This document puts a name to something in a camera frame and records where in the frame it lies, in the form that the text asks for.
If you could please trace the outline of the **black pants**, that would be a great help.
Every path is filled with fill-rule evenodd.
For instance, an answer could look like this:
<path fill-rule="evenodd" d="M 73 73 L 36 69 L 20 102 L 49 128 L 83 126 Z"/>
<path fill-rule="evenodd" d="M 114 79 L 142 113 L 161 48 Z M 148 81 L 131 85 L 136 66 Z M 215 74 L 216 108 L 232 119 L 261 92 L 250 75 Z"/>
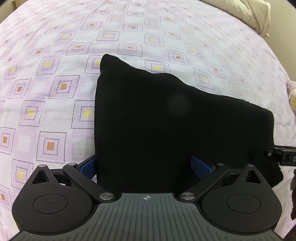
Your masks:
<path fill-rule="evenodd" d="M 111 193 L 181 193 L 197 183 L 191 159 L 231 168 L 253 164 L 270 186 L 283 180 L 265 150 L 268 109 L 149 73 L 105 54 L 94 111 L 97 183 Z"/>

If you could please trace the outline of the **purple checkered bed sheet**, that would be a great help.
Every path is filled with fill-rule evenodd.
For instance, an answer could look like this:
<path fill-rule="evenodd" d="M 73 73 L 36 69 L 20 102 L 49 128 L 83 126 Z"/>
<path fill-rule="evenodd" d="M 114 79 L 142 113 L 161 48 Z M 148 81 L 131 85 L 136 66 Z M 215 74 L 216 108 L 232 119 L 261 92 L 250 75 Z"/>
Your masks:
<path fill-rule="evenodd" d="M 39 164 L 94 154 L 102 55 L 270 109 L 274 140 L 295 145 L 288 75 L 264 39 L 202 1 L 27 1 L 1 23 L 1 240 Z"/>

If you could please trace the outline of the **cream duvet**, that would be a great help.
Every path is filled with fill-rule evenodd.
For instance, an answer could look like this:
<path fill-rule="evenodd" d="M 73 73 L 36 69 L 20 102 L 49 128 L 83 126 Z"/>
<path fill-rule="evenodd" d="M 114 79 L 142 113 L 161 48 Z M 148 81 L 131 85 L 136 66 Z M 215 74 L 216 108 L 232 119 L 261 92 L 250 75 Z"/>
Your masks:
<path fill-rule="evenodd" d="M 270 3 L 261 0 L 204 0 L 244 22 L 262 38 L 268 36 L 271 25 Z"/>

